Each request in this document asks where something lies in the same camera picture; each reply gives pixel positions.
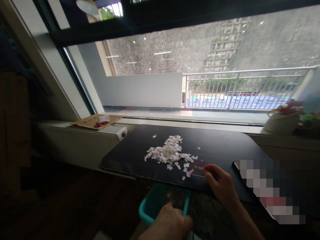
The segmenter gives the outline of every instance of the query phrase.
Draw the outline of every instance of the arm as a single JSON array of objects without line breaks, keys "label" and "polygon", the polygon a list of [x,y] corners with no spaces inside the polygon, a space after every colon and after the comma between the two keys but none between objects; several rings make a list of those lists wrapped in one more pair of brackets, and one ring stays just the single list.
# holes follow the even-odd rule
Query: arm
[{"label": "arm", "polygon": [[250,215],[242,206],[230,174],[222,170],[216,164],[208,164],[204,168],[206,179],[213,193],[224,208],[230,213],[241,238],[244,240],[264,240],[264,237]]},{"label": "arm", "polygon": [[192,218],[182,216],[182,210],[168,203],[161,208],[153,224],[138,240],[182,240],[192,228]]}]

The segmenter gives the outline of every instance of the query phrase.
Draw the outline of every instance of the lamp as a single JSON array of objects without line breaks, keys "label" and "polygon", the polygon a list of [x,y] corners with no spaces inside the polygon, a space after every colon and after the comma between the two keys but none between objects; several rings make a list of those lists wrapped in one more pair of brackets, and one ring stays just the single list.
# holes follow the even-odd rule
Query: lamp
[{"label": "lamp", "polygon": [[76,4],[78,8],[80,8],[82,11],[84,11],[87,14],[90,14],[93,16],[99,14],[97,5],[94,3],[93,0],[77,0]]}]

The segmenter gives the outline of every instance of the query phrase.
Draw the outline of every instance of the hand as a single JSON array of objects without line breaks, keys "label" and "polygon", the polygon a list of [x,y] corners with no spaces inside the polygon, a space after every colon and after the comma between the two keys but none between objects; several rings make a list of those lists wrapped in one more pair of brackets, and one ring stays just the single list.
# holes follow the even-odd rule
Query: hand
[{"label": "hand", "polygon": [[172,203],[168,203],[161,208],[153,224],[139,240],[179,240],[192,228],[192,218],[182,216],[182,210],[173,208]]},{"label": "hand", "polygon": [[208,164],[204,169],[214,195],[229,213],[233,212],[241,203],[230,174],[216,164]]}]

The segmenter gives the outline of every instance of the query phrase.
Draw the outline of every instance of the left hand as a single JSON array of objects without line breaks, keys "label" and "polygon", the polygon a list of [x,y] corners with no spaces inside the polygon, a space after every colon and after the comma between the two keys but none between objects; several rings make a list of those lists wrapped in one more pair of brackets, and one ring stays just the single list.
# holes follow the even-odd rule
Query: left hand
[{"label": "left hand", "polygon": [[161,208],[153,224],[138,240],[182,240],[192,228],[192,218],[182,216],[182,210],[168,203]]}]

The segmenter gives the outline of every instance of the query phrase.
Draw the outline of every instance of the blue container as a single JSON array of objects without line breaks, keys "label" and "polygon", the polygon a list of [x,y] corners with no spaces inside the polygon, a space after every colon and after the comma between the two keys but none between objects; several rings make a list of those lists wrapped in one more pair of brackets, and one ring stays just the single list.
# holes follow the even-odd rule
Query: blue container
[{"label": "blue container", "polygon": [[183,211],[183,215],[188,213],[191,191],[172,187],[169,185],[155,183],[139,207],[139,216],[150,227],[167,202],[173,202],[175,208]]}]

